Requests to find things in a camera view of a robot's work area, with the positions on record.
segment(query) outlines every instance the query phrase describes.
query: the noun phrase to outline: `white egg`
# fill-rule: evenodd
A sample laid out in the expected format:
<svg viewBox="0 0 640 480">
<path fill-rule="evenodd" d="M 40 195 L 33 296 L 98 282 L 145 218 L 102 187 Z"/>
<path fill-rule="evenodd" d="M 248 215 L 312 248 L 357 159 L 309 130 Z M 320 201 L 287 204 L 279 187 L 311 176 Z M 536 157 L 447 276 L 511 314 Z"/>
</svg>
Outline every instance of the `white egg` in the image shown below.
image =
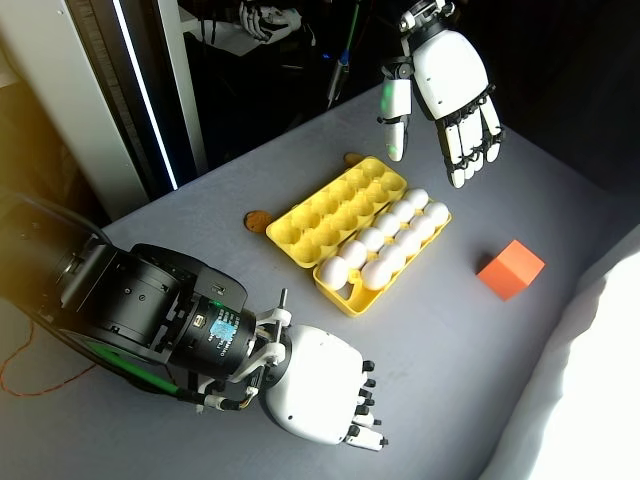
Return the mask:
<svg viewBox="0 0 640 480">
<path fill-rule="evenodd" d="M 430 215 L 418 215 L 411 220 L 411 228 L 420 234 L 420 240 L 425 241 L 436 231 L 436 222 Z"/>
<path fill-rule="evenodd" d="M 396 273 L 402 270 L 404 264 L 407 261 L 407 257 L 404 254 L 404 250 L 399 245 L 392 243 L 391 245 L 385 245 L 378 253 L 378 258 L 382 258 L 389 262 L 391 272 Z"/>
<path fill-rule="evenodd" d="M 362 284 L 368 290 L 380 290 L 391 281 L 391 265 L 388 260 L 377 258 L 362 267 Z"/>
<path fill-rule="evenodd" d="M 402 248 L 407 257 L 418 253 L 418 250 L 420 250 L 422 245 L 420 234 L 412 228 L 400 230 L 393 241 L 396 245 Z"/>
<path fill-rule="evenodd" d="M 349 266 L 342 257 L 329 257 L 320 267 L 318 278 L 331 290 L 340 290 L 349 278 Z"/>
<path fill-rule="evenodd" d="M 398 200 L 391 206 L 390 212 L 398 217 L 400 222 L 407 223 L 415 215 L 416 209 L 406 200 Z"/>
<path fill-rule="evenodd" d="M 349 268 L 359 269 L 367 261 L 367 247 L 359 240 L 349 240 L 338 252 Z"/>
<path fill-rule="evenodd" d="M 384 233 L 375 227 L 365 228 L 358 234 L 357 238 L 364 243 L 370 252 L 377 252 L 384 245 Z"/>
<path fill-rule="evenodd" d="M 424 210 L 424 214 L 433 219 L 436 223 L 436 227 L 440 227 L 447 223 L 447 219 L 449 218 L 449 209 L 442 202 L 434 202 L 427 205 L 427 208 Z"/>
<path fill-rule="evenodd" d="M 429 202 L 429 194 L 424 188 L 407 190 L 403 197 L 416 210 L 422 210 Z"/>
<path fill-rule="evenodd" d="M 400 230 L 400 220 L 393 213 L 383 213 L 375 223 L 385 237 L 393 237 Z"/>
</svg>

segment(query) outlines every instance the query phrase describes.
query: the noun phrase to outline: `orange cube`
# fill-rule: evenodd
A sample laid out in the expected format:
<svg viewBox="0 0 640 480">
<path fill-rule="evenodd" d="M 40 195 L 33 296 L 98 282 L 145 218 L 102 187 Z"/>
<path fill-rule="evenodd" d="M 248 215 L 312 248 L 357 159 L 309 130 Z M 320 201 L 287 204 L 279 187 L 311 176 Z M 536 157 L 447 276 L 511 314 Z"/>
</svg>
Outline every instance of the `orange cube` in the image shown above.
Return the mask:
<svg viewBox="0 0 640 480">
<path fill-rule="evenodd" d="M 478 278 L 502 300 L 509 300 L 531 285 L 543 267 L 542 260 L 519 241 L 513 240 L 478 273 Z"/>
</svg>

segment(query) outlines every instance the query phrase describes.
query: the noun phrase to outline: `gray table surface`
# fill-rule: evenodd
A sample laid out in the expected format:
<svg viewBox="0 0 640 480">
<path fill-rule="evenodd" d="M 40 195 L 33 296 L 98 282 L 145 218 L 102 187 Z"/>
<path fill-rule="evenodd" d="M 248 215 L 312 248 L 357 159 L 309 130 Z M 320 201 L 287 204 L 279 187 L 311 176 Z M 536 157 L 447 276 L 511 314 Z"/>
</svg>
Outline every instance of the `gray table surface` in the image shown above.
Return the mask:
<svg viewBox="0 0 640 480">
<path fill-rule="evenodd" d="M 154 243 L 198 257 L 242 282 L 247 307 L 273 307 L 289 288 L 293 321 L 328 330 L 376 361 L 381 453 L 319 446 L 271 423 L 255 403 L 210 411 L 145 394 L 93 370 L 46 397 L 0 392 L 3 478 L 476 478 L 609 215 L 603 192 L 509 132 L 498 161 L 468 186 L 445 177 L 435 128 L 414 111 L 404 160 L 392 164 L 455 218 L 394 286 L 357 319 L 343 315 L 244 214 L 281 214 L 344 170 L 348 151 L 384 158 L 379 89 L 297 128 L 141 208 L 107 231 L 125 249 Z M 486 254 L 517 238 L 547 266 L 502 302 L 475 277 Z M 0 357 L 26 322 L 5 305 Z M 7 381 L 36 389 L 86 360 L 37 332 Z"/>
</svg>

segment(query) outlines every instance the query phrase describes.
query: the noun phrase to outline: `light strip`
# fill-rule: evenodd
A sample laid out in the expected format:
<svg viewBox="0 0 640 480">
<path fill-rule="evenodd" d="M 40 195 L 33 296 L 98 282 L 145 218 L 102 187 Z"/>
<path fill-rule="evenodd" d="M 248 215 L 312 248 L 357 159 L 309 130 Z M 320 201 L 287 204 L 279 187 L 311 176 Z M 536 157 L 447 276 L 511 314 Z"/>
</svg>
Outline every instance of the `light strip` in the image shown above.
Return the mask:
<svg viewBox="0 0 640 480">
<path fill-rule="evenodd" d="M 178 184 L 176 183 L 176 178 L 173 175 L 173 170 L 171 169 L 171 163 L 169 163 L 167 151 L 164 148 L 164 142 L 162 141 L 162 136 L 160 135 L 160 129 L 158 128 L 156 116 L 153 113 L 153 107 L 151 106 L 151 101 L 149 100 L 147 87 L 144 84 L 144 79 L 142 78 L 142 72 L 140 71 L 140 65 L 138 64 L 138 57 L 136 57 L 136 52 L 133 49 L 133 43 L 131 42 L 131 36 L 129 35 L 127 22 L 124 19 L 124 13 L 122 11 L 122 5 L 120 5 L 120 0 L 113 0 L 113 6 L 116 9 L 116 16 L 118 17 L 120 30 L 122 31 L 122 36 L 124 37 L 124 43 L 127 45 L 127 51 L 129 52 L 129 58 L 131 59 L 131 64 L 133 65 L 133 71 L 136 74 L 136 80 L 138 81 L 138 86 L 140 87 L 140 93 L 142 93 L 142 99 L 144 100 L 144 106 L 147 108 L 147 114 L 149 115 L 149 120 L 151 120 L 153 133 L 155 134 L 156 140 L 158 141 L 158 146 L 160 147 L 160 153 L 162 154 L 162 159 L 164 160 L 164 166 L 166 167 L 167 173 L 169 174 L 171 186 L 174 190 L 177 190 Z"/>
</svg>

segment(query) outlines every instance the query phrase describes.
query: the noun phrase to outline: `egg carton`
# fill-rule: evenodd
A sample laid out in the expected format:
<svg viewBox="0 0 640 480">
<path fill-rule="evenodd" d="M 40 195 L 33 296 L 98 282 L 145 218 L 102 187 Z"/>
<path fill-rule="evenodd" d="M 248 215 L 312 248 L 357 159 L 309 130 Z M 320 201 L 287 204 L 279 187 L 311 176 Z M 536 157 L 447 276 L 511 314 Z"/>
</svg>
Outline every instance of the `egg carton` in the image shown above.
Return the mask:
<svg viewBox="0 0 640 480">
<path fill-rule="evenodd" d="M 314 267 L 355 231 L 371 225 L 406 188 L 402 176 L 366 157 L 271 223 L 267 236 L 301 267 Z"/>
<path fill-rule="evenodd" d="M 428 208 L 430 204 L 434 203 L 433 199 L 429 200 L 429 203 L 425 206 L 425 209 Z M 388 211 L 389 207 L 382 209 L 379 212 L 379 215 Z M 423 215 L 424 210 L 416 210 L 415 215 Z M 369 290 L 365 288 L 362 282 L 362 277 L 360 274 L 360 270 L 351 269 L 349 271 L 349 277 L 347 280 L 347 285 L 340 290 L 334 291 L 328 285 L 326 285 L 322 280 L 320 280 L 318 272 L 320 270 L 320 266 L 317 266 L 313 270 L 313 279 L 316 283 L 318 289 L 331 300 L 340 310 L 351 317 L 357 317 L 358 315 L 363 314 L 367 311 L 367 309 L 373 305 L 373 303 L 384 293 L 386 292 L 391 285 L 396 281 L 396 279 L 402 274 L 402 272 L 409 266 L 409 264 L 424 250 L 427 245 L 433 242 L 440 232 L 451 222 L 452 216 L 449 214 L 447 217 L 447 221 L 435 229 L 434 233 L 424 240 L 421 243 L 420 250 L 418 250 L 414 255 L 408 256 L 405 262 L 404 267 L 400 269 L 398 272 L 394 273 L 391 276 L 391 280 L 380 290 Z M 409 228 L 408 223 L 401 223 L 400 230 L 406 230 Z M 385 245 L 389 245 L 394 243 L 393 237 L 385 237 Z M 367 263 L 371 262 L 378 258 L 378 254 L 374 252 L 368 252 L 367 254 Z"/>
</svg>

